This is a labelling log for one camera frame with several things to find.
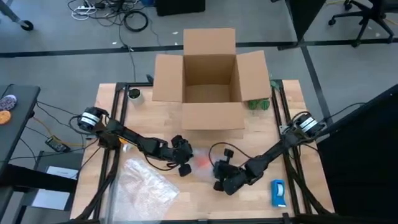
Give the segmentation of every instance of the white paper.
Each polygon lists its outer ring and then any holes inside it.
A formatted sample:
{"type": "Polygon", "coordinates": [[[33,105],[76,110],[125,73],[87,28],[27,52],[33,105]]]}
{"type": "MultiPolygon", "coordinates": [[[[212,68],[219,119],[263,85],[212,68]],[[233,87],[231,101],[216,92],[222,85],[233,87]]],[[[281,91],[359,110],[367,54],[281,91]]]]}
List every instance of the white paper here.
{"type": "MultiPolygon", "coordinates": [[[[46,173],[76,180],[78,170],[50,166],[46,173]]],[[[64,210],[68,202],[68,198],[68,192],[40,189],[36,194],[36,198],[33,201],[32,206],[64,210]]]]}

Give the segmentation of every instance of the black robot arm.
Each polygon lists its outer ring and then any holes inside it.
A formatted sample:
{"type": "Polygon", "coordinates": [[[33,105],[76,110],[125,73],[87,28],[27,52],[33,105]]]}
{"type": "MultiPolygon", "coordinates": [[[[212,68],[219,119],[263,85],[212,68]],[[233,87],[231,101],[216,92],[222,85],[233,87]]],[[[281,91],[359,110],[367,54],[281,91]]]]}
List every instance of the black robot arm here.
{"type": "Polygon", "coordinates": [[[264,154],[248,159],[244,167],[229,164],[233,151],[225,149],[227,160],[215,162],[213,169],[215,178],[218,179],[214,189],[232,195],[244,184],[254,184],[264,175],[264,171],[272,161],[291,147],[313,141],[323,127],[324,125],[319,124],[309,113],[302,113],[283,130],[281,140],[264,154]]]}
{"type": "Polygon", "coordinates": [[[108,112],[96,107],[87,108],[78,118],[78,126],[84,131],[97,135],[100,146],[108,149],[120,148],[119,138],[123,138],[137,146],[146,157],[170,162],[173,167],[180,166],[178,169],[180,176],[191,173],[191,168],[186,163],[193,157],[192,148],[180,135],[172,139],[172,147],[169,147],[167,141],[141,136],[115,119],[109,119],[104,126],[100,122],[103,116],[108,118],[108,112]]]}

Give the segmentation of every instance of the wooden tabletop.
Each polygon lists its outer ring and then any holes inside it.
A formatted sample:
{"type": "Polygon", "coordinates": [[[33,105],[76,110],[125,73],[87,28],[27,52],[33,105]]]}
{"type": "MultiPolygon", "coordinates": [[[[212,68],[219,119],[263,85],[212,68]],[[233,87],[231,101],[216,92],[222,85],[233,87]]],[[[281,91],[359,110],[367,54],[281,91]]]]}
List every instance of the wooden tabletop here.
{"type": "MultiPolygon", "coordinates": [[[[293,116],[300,111],[307,110],[299,81],[284,80],[283,83],[290,114],[293,116]]],[[[115,84],[101,84],[95,106],[111,111],[114,87],[115,84]]],[[[141,89],[144,93],[145,103],[138,108],[134,108],[129,101],[125,125],[145,137],[161,138],[170,143],[170,140],[176,134],[181,134],[183,138],[190,142],[193,148],[202,149],[208,149],[212,144],[224,141],[238,146],[250,156],[264,153],[279,140],[272,105],[267,111],[247,110],[245,118],[246,129],[244,130],[187,131],[181,129],[180,103],[152,101],[152,88],[143,87],[141,89]]],[[[278,100],[280,111],[283,112],[282,103],[280,99],[278,100]]],[[[121,110],[121,103],[122,99],[119,100],[118,113],[121,110]]],[[[213,157],[222,156],[224,147],[216,147],[213,150],[213,157]]],[[[89,147],[85,151],[82,162],[85,162],[95,149],[97,149],[96,146],[89,147]]],[[[79,215],[95,194],[98,187],[102,157],[103,151],[100,150],[81,171],[71,218],[79,215]]],[[[130,158],[144,159],[142,153],[138,152],[136,148],[131,149],[129,152],[122,152],[119,172],[122,172],[125,161],[130,158]]],[[[232,164],[242,164],[246,159],[239,152],[235,152],[232,164]]],[[[320,203],[332,212],[333,205],[317,152],[302,146],[301,161],[308,188],[320,203]]],[[[153,161],[153,163],[159,167],[165,165],[165,162],[160,161],[153,161]]],[[[159,171],[159,173],[180,191],[165,214],[164,220],[275,218],[281,217],[283,212],[288,212],[291,217],[294,215],[287,183],[285,185],[287,207],[274,208],[271,205],[270,182],[274,179],[283,179],[287,182],[282,157],[277,158],[269,165],[264,172],[263,178],[252,186],[245,185],[232,196],[213,190],[213,183],[204,182],[193,174],[180,177],[177,169],[168,172],[159,171]]],[[[298,198],[301,202],[301,193],[298,193],[298,198]]],[[[104,196],[102,216],[105,214],[107,199],[108,194],[104,196]]],[[[300,208],[301,212],[304,212],[302,204],[300,208]]]]}

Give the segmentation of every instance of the plastic bag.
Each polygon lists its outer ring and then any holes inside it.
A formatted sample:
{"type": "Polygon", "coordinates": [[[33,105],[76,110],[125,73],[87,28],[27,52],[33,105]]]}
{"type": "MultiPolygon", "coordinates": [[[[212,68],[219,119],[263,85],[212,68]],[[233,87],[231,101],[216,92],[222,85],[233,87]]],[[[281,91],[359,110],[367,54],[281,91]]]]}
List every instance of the plastic bag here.
{"type": "Polygon", "coordinates": [[[143,160],[129,159],[112,195],[110,223],[159,223],[178,194],[176,186],[143,160]]]}

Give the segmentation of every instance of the box flap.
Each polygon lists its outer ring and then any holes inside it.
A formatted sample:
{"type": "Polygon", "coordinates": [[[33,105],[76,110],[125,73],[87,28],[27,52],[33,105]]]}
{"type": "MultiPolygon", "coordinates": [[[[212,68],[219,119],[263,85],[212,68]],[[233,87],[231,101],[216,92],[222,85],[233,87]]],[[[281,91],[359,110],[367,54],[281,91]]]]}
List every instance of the box flap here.
{"type": "Polygon", "coordinates": [[[269,98],[271,86],[264,51],[236,56],[243,101],[269,98]]]}
{"type": "Polygon", "coordinates": [[[244,129],[242,103],[184,103],[182,128],[187,130],[244,129]]]}
{"type": "Polygon", "coordinates": [[[235,30],[185,29],[184,55],[235,54],[235,30]]]}
{"type": "Polygon", "coordinates": [[[181,55],[156,55],[153,101],[182,102],[183,57],[181,55]]]}

